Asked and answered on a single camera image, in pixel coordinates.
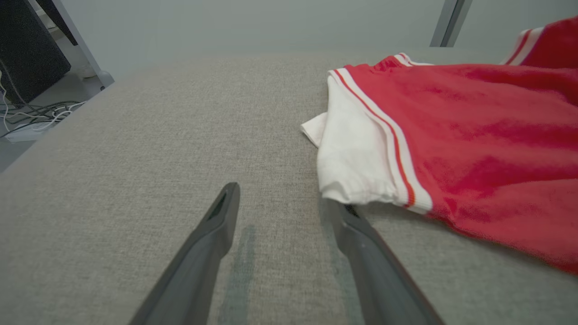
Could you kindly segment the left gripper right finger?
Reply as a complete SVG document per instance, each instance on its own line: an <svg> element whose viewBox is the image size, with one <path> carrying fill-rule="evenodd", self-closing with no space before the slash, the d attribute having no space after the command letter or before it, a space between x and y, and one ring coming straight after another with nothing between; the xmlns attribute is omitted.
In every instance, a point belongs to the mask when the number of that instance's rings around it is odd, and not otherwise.
<svg viewBox="0 0 578 325"><path fill-rule="evenodd" d="M392 249L352 205L327 201L339 250L350 264L368 325L442 325Z"/></svg>

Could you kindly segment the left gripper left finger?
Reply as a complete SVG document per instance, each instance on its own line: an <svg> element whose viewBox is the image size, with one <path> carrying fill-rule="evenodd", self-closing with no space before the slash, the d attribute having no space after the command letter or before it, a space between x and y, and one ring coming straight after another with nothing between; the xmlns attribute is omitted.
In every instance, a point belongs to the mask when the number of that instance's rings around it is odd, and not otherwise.
<svg viewBox="0 0 578 325"><path fill-rule="evenodd" d="M205 325L219 264L233 245L240 185L226 184L184 241L132 325Z"/></svg>

